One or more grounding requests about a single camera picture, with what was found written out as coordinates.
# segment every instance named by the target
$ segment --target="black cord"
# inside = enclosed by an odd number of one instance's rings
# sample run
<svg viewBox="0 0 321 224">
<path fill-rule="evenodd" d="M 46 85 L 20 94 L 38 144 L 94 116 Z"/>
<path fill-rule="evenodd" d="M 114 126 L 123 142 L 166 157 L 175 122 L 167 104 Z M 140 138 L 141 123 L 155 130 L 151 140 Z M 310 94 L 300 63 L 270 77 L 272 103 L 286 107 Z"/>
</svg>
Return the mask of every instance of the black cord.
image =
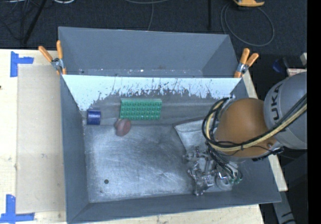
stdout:
<svg viewBox="0 0 321 224">
<path fill-rule="evenodd" d="M 227 12 L 227 9 L 231 6 L 232 3 L 227 3 L 223 6 L 222 10 L 221 10 L 221 26 L 222 26 L 222 29 L 223 29 L 223 32 L 224 34 L 227 34 L 226 30 L 224 29 L 224 24 L 226 25 L 226 27 L 228 28 L 229 32 L 232 33 L 232 35 L 237 38 L 238 40 L 240 40 L 241 42 L 245 43 L 245 44 L 248 44 L 250 46 L 257 46 L 257 47 L 261 47 L 261 46 L 266 46 L 268 44 L 270 44 L 273 39 L 274 39 L 274 36 L 275 36 L 275 30 L 274 30 L 274 25 L 273 25 L 273 22 L 271 20 L 271 18 L 265 13 L 264 10 L 262 10 L 261 8 L 259 7 L 256 7 L 259 11 L 261 11 L 265 16 L 266 18 L 269 20 L 270 24 L 271 24 L 271 27 L 272 27 L 272 36 L 270 38 L 270 40 L 264 44 L 252 44 L 252 43 L 249 43 L 243 39 L 241 39 L 239 36 L 237 36 L 233 31 L 232 29 L 230 28 L 230 26 L 228 25 L 228 22 L 227 22 L 227 17 L 226 17 L 226 12 Z"/>
</svg>

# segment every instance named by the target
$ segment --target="wooden table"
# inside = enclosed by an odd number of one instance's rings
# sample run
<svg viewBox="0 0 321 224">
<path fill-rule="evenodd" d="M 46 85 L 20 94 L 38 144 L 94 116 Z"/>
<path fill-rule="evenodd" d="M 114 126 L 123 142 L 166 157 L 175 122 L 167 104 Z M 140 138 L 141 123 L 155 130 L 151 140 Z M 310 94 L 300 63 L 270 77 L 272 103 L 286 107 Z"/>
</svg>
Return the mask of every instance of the wooden table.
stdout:
<svg viewBox="0 0 321 224">
<path fill-rule="evenodd" d="M 33 57 L 10 77 L 11 51 Z M 49 51 L 56 58 L 57 51 Z M 244 81 L 257 98 L 251 77 Z M 28 223 L 65 221 L 59 76 L 38 50 L 0 49 L 0 213 L 6 194 L 16 197 L 16 213 L 35 212 Z M 287 186 L 277 156 L 269 156 L 279 191 Z M 264 223 L 259 205 L 105 221 L 108 224 Z"/>
</svg>

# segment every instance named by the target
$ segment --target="orange clamp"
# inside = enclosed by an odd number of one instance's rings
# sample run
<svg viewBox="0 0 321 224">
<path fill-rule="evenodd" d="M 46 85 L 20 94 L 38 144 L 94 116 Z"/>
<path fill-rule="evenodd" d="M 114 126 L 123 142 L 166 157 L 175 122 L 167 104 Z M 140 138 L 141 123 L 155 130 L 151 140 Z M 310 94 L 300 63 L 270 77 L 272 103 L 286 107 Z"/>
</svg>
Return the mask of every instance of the orange clamp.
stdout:
<svg viewBox="0 0 321 224">
<path fill-rule="evenodd" d="M 234 77 L 238 78 L 243 76 L 245 71 L 247 71 L 248 68 L 251 67 L 253 63 L 256 61 L 256 59 L 259 57 L 258 53 L 253 53 L 250 57 L 249 55 L 250 55 L 250 49 L 244 48 L 240 59 L 240 63 L 237 66 L 237 69 L 234 73 Z"/>
</svg>

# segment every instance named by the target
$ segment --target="black floor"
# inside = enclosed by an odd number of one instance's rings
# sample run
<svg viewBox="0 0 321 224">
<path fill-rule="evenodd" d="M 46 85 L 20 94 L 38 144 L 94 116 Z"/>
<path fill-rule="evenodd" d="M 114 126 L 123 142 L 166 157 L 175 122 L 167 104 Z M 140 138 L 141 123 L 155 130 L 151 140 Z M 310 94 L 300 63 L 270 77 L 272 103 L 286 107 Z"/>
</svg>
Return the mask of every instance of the black floor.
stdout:
<svg viewBox="0 0 321 224">
<path fill-rule="evenodd" d="M 231 0 L 75 0 L 70 4 L 48 0 L 33 27 L 42 1 L 0 0 L 0 48 L 55 49 L 59 26 L 227 33 L 238 58 L 245 47 L 259 53 L 250 73 L 262 100 L 286 77 L 273 68 L 275 62 L 286 59 L 291 67 L 301 67 L 299 57 L 307 52 L 307 0 L 265 0 L 261 10 L 251 11 L 240 11 Z M 282 167 L 289 163 L 285 157 L 280 159 Z M 297 223 L 307 223 L 307 193 L 301 188 L 307 188 L 307 181 L 289 189 L 288 199 Z M 261 210 L 266 223 L 277 223 L 271 205 L 262 205 Z"/>
</svg>

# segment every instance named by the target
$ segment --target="blue cylinder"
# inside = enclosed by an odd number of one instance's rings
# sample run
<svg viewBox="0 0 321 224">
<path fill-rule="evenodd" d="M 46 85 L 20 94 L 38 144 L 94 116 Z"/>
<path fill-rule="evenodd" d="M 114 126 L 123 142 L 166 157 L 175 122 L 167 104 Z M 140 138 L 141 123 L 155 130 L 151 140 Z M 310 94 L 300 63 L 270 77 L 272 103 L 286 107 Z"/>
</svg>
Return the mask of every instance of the blue cylinder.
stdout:
<svg viewBox="0 0 321 224">
<path fill-rule="evenodd" d="M 87 111 L 87 125 L 100 125 L 101 112 L 99 110 Z"/>
</svg>

